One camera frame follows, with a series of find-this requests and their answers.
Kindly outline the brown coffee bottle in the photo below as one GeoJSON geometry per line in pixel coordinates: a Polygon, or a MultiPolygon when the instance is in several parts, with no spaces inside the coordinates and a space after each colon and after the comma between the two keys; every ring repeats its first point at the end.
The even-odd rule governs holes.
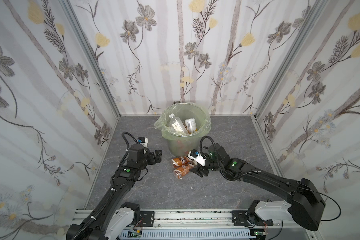
{"type": "Polygon", "coordinates": [[[181,167],[186,164],[190,164],[191,167],[195,167],[194,161],[187,156],[172,158],[171,161],[174,168],[181,167]]]}
{"type": "Polygon", "coordinates": [[[193,168],[195,168],[198,163],[190,162],[184,164],[178,168],[176,168],[173,173],[177,179],[182,179],[185,175],[187,175],[193,168]]]}

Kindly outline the clear square bottle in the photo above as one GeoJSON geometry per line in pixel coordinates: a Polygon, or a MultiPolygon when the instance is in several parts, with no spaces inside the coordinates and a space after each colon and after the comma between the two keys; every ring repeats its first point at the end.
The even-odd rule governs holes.
{"type": "Polygon", "coordinates": [[[183,124],[182,120],[179,117],[176,117],[174,114],[170,114],[169,118],[170,118],[169,123],[176,133],[188,134],[185,125],[183,124]]]}

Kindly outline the white label clear bottle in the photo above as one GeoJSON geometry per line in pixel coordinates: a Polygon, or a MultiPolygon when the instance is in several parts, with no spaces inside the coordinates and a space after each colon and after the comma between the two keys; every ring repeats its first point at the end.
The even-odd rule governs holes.
{"type": "Polygon", "coordinates": [[[189,134],[193,134],[198,131],[196,120],[194,118],[185,120],[185,124],[189,134]]]}

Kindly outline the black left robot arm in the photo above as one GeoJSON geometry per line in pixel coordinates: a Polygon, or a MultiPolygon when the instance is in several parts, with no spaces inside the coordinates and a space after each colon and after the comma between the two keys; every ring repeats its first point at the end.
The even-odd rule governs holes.
{"type": "Polygon", "coordinates": [[[138,204],[122,203],[125,195],[136,182],[141,181],[147,166],[162,161],[163,151],[148,149],[146,138],[135,138],[122,132],[127,149],[117,170],[110,178],[110,188],[99,204],[80,224],[72,224],[66,234],[67,240],[118,240],[128,226],[142,222],[138,204]]]}

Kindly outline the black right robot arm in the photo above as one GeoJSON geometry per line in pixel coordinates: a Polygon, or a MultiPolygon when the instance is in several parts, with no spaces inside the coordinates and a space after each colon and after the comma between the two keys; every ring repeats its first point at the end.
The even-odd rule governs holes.
{"type": "Polygon", "coordinates": [[[226,150],[211,137],[202,137],[197,149],[188,157],[197,163],[191,171],[206,177],[210,171],[218,171],[230,182],[244,182],[266,190],[281,201],[254,200],[242,217],[234,217],[247,227],[265,226],[269,221],[294,221],[302,228],[317,231],[324,221],[325,194],[318,191],[308,179],[293,180],[271,174],[238,158],[231,158],[226,150]]]}

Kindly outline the green plastic bin liner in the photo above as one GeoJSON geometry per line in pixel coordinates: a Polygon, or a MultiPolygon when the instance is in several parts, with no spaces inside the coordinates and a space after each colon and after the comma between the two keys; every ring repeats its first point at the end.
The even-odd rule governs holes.
{"type": "Polygon", "coordinates": [[[162,114],[161,114],[161,116],[159,117],[159,119],[155,122],[155,124],[154,124],[154,127],[155,127],[155,129],[156,130],[160,130],[161,132],[162,132],[162,127],[163,127],[163,124],[162,124],[162,119],[163,119],[163,117],[162,117],[162,114]]]}

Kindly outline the mesh waste bin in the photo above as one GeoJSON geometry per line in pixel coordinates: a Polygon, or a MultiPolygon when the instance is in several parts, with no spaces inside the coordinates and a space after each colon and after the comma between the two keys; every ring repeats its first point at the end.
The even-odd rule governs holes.
{"type": "Polygon", "coordinates": [[[189,151],[198,149],[201,138],[208,135],[212,128],[208,111],[195,103],[174,104],[164,111],[162,117],[162,137],[167,141],[170,152],[176,157],[186,156],[189,151]],[[182,123],[194,119],[197,131],[187,136],[175,133],[170,129],[170,114],[179,117],[182,123]]]}

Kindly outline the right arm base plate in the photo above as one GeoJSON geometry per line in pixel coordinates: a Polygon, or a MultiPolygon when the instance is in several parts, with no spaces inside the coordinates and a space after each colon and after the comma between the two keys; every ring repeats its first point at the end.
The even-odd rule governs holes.
{"type": "Polygon", "coordinates": [[[262,220],[254,212],[249,212],[247,210],[242,211],[232,211],[232,223],[235,227],[265,227],[273,226],[274,223],[272,220],[262,220]]]}

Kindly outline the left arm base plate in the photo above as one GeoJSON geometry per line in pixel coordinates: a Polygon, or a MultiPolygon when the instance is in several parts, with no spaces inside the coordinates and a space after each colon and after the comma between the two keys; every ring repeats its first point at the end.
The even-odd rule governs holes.
{"type": "Polygon", "coordinates": [[[155,220],[154,211],[141,211],[137,223],[134,224],[134,228],[153,227],[154,220],[155,220]]]}

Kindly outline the aluminium mounting rail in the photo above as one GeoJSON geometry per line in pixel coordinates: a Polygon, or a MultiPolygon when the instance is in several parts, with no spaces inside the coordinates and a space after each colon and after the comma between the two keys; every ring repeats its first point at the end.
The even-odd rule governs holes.
{"type": "MultiPolygon", "coordinates": [[[[229,209],[211,209],[211,210],[141,210],[154,211],[155,220],[153,227],[145,227],[143,229],[223,229],[223,228],[247,228],[235,227],[232,223],[232,211],[242,211],[244,209],[229,210],[229,209]]],[[[126,220],[126,227],[133,227],[137,223],[139,214],[134,213],[129,208],[121,208],[117,210],[111,217],[109,227],[114,225],[116,220],[126,220]]],[[[287,218],[283,215],[282,219],[273,218],[273,226],[280,226],[284,224],[285,227],[299,228],[292,218],[287,218]]]]}

